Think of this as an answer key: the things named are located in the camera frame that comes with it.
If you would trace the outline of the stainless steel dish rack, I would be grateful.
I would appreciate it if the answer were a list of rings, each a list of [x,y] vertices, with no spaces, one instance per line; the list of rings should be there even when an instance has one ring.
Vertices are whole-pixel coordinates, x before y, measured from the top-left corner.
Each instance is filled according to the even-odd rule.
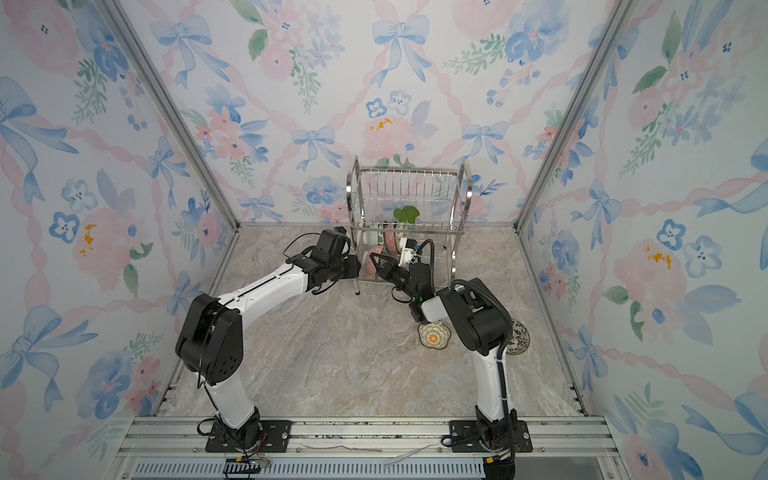
[[[418,260],[432,267],[438,287],[456,277],[474,180],[468,163],[452,168],[417,168],[400,156],[363,165],[355,159],[346,179],[350,236],[361,282],[379,282],[371,253]],[[411,243],[430,239],[421,254],[405,253]]]

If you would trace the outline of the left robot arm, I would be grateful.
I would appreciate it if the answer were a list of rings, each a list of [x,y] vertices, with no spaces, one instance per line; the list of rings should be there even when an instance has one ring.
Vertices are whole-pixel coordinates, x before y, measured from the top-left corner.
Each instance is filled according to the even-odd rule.
[[[241,378],[244,332],[294,297],[320,295],[340,280],[358,277],[360,263],[343,227],[315,236],[315,244],[285,255],[271,273],[217,297],[202,293],[188,307],[175,353],[216,410],[209,419],[211,430],[200,433],[207,438],[208,452],[249,455],[278,449],[264,445],[276,436],[263,425]]]

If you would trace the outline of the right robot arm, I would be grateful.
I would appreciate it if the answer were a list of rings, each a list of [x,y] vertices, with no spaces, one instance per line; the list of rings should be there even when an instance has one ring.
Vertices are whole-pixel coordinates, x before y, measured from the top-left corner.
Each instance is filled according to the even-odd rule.
[[[513,339],[513,319],[508,310],[479,278],[455,279],[436,290],[431,266],[417,261],[409,267],[390,255],[371,253],[375,274],[406,294],[398,301],[408,305],[424,333],[445,323],[453,326],[462,345],[471,352],[478,400],[475,406],[479,441],[500,457],[515,450],[517,413],[510,400],[505,371],[505,350]]]

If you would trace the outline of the pale green grid bowl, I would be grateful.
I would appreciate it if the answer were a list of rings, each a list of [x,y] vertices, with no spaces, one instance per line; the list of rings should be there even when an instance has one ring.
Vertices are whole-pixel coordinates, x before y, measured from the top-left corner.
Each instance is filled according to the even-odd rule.
[[[364,243],[369,247],[384,244],[383,233],[378,230],[370,230],[364,233]]]

